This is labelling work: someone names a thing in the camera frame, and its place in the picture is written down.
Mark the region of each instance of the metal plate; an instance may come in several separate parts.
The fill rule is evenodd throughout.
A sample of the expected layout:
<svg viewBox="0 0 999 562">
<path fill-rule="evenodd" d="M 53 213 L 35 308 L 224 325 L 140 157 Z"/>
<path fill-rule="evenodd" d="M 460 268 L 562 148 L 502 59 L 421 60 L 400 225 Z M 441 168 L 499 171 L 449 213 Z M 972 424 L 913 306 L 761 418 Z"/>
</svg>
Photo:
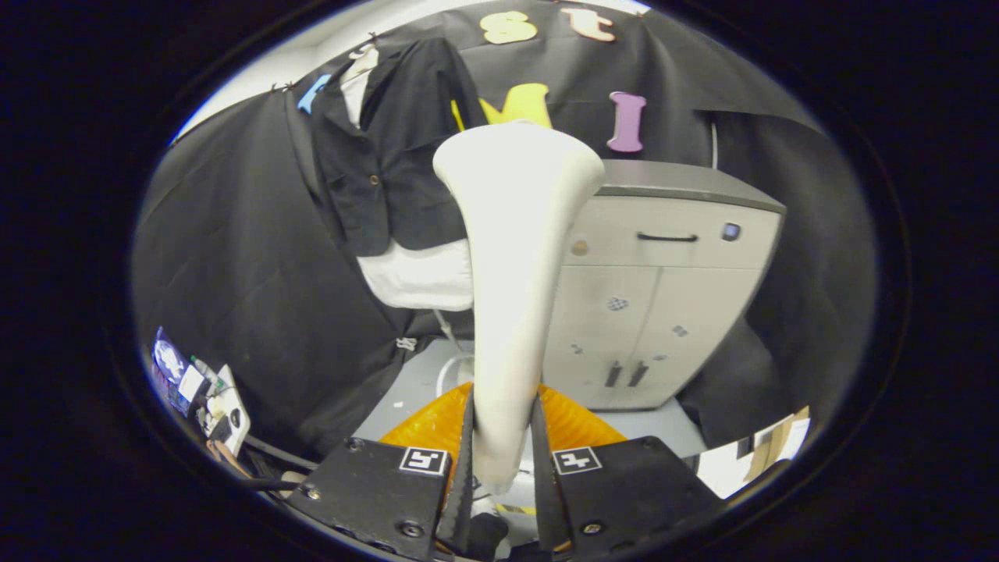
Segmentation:
<svg viewBox="0 0 999 562">
<path fill-rule="evenodd" d="M 588 457 L 567 453 L 570 468 Z M 557 474 L 572 533 L 573 559 L 596 560 L 665 533 L 722 501 L 662 441 L 642 437 L 590 449 L 586 470 Z"/>
<path fill-rule="evenodd" d="M 431 560 L 451 457 L 446 451 L 348 439 L 288 499 L 293 507 L 387 552 Z"/>
</svg>

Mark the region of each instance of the gray cabinet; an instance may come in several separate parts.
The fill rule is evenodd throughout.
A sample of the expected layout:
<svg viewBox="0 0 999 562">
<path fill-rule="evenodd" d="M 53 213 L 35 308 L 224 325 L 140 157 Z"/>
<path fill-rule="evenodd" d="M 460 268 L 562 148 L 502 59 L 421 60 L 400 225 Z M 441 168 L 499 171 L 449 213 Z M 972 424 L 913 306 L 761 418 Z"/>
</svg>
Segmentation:
<svg viewBox="0 0 999 562">
<path fill-rule="evenodd" d="M 783 207 L 716 170 L 679 166 L 677 176 L 677 165 L 611 162 L 609 189 L 586 203 L 566 238 L 543 380 L 587 408 L 655 408 L 750 302 Z M 631 191 L 615 186 L 628 174 Z M 717 193 L 691 195 L 670 181 Z"/>
</svg>

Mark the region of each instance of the black jacket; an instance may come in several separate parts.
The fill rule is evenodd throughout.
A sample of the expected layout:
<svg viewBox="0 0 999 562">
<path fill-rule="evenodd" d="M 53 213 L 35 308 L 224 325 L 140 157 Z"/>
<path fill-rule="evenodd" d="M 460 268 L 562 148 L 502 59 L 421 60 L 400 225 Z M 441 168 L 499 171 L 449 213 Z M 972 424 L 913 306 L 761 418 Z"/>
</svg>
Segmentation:
<svg viewBox="0 0 999 562">
<path fill-rule="evenodd" d="M 314 199 L 339 221 L 334 235 L 356 256 L 386 252 L 389 239 L 423 250 L 465 238 L 454 197 L 434 173 L 437 148 L 466 128 L 486 124 L 475 84 L 458 51 L 442 38 L 379 48 L 361 109 L 348 120 L 342 60 L 312 104 L 319 186 Z"/>
</svg>

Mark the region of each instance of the cabinet drawer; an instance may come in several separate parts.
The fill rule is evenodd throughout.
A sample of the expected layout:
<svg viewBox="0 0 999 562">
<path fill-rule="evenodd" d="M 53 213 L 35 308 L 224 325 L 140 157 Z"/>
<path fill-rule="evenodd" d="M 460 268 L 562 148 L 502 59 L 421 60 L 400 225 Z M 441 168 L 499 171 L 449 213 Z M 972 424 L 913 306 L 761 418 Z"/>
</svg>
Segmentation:
<svg viewBox="0 0 999 562">
<path fill-rule="evenodd" d="M 562 263 L 762 269 L 778 230 L 778 213 L 686 199 L 593 197 L 569 229 Z M 724 240 L 726 224 L 738 226 Z M 695 241 L 640 240 L 654 237 Z"/>
</svg>

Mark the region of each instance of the screw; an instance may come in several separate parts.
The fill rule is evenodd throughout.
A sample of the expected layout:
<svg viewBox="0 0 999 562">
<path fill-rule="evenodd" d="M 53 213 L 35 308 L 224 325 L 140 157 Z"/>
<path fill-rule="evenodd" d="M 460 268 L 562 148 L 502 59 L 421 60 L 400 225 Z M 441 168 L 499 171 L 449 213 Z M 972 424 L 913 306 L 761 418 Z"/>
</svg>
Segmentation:
<svg viewBox="0 0 999 562">
<path fill-rule="evenodd" d="M 385 543 L 382 543 L 382 542 L 373 542 L 373 543 L 368 543 L 368 544 L 374 546 L 375 548 L 377 548 L 379 550 L 384 550 L 384 551 L 388 552 L 389 554 L 396 554 L 396 549 L 392 548 L 391 546 L 389 546 L 389 545 L 387 545 Z"/>
<path fill-rule="evenodd" d="M 334 527 L 333 530 L 337 531 L 338 533 L 340 533 L 342 535 L 346 535 L 348 537 L 351 537 L 352 539 L 358 538 L 358 536 L 354 534 L 354 531 L 348 529 L 347 527 Z"/>
<path fill-rule="evenodd" d="M 603 525 L 600 525 L 598 522 L 594 521 L 592 523 L 587 523 L 582 527 L 582 534 L 596 535 L 599 534 L 599 532 L 602 530 L 603 530 Z"/>
<path fill-rule="evenodd" d="M 424 528 L 413 521 L 403 521 L 399 525 L 399 530 L 404 535 L 414 539 L 424 536 Z"/>
</svg>

